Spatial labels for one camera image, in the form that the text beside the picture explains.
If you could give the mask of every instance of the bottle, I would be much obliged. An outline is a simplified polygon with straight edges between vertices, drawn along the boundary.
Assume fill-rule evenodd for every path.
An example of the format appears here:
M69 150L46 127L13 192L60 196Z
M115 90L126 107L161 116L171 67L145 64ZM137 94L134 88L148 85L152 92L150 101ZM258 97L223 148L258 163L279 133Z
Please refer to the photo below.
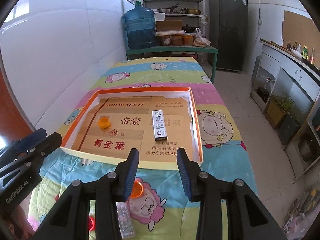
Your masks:
M289 43L287 45L287 50L290 51L290 49L291 49L291 44L290 44L290 41L289 41Z
M304 46L302 49L302 56L307 59L308 58L308 47Z
M294 49L294 50L297 50L297 47L298 47L298 42L297 42L297 41L294 41L293 49Z
M135 8L123 16L130 49L146 49L157 46L155 12L141 7L141 0L134 0Z
M309 57L309 62L314 65L315 64L315 48L312 49L311 56Z
M297 47L296 51L297 51L299 54L301 54L301 44L300 44L300 43L299 43L299 45L298 45L298 47Z

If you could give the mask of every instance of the condiment bottle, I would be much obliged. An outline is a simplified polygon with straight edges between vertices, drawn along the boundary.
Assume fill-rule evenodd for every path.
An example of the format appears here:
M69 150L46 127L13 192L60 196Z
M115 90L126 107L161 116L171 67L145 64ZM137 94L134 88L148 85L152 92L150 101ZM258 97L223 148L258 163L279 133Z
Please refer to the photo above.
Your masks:
M297 47L298 47L298 42L297 42L297 41L294 41L293 49L294 49L294 50L297 50Z
M304 46L302 49L302 56L307 59L308 58L308 47Z
M309 57L309 62L314 65L315 64L315 48L312 49L311 56Z
M297 47L296 51L297 51L299 54L301 54L301 44L300 44L300 43L299 43L299 45L298 45L298 47Z
M290 51L290 49L291 49L291 44L290 44L290 41L289 41L289 43L287 45L287 50Z

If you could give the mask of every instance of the gray refrigerator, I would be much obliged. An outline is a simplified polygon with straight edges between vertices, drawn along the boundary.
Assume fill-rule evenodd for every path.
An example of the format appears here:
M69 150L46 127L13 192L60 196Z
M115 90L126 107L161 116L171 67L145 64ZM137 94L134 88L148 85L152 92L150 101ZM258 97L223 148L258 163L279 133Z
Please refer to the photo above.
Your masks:
M217 68L242 70L248 35L248 0L209 0L211 46L217 48ZM212 64L213 57L208 55Z

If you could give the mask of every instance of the cabinet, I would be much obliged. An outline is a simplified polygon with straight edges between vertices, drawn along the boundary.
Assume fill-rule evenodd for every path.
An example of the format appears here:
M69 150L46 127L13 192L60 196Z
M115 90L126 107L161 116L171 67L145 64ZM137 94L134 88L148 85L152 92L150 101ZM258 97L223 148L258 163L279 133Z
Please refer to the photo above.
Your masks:
M289 53L262 41L262 53L257 75L250 96L263 113L268 109L271 94L289 95L294 101L292 111L301 115L300 129L285 146L295 177L298 178L309 170L320 159L320 139L311 121L320 108L320 77L307 65ZM269 80L268 98L261 98L258 89ZM299 143L306 136L312 136L319 145L319 156L306 161L301 157Z

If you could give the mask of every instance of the bed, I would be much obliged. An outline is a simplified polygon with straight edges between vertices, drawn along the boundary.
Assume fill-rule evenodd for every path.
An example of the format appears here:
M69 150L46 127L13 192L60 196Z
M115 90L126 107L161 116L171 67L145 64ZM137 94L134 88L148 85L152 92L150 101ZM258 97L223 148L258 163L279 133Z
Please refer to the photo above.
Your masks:
M191 87L204 153L203 171L217 179L243 179L257 194L252 167L240 133L219 93L201 66L191 57L154 57L119 62L110 68L79 102L58 132L63 136L85 103L100 89L126 87ZM218 121L218 135L211 135L211 122ZM42 182L33 190L28 220L36 230L59 196L75 179L84 183L113 171L114 165L82 160L57 149L40 170ZM199 203L184 195L178 171L138 169L136 177L152 193L153 209L148 215L132 215L133 239L195 239ZM223 238L228 239L226 205L222 202ZM90 207L94 217L94 201ZM94 231L89 233L95 239Z

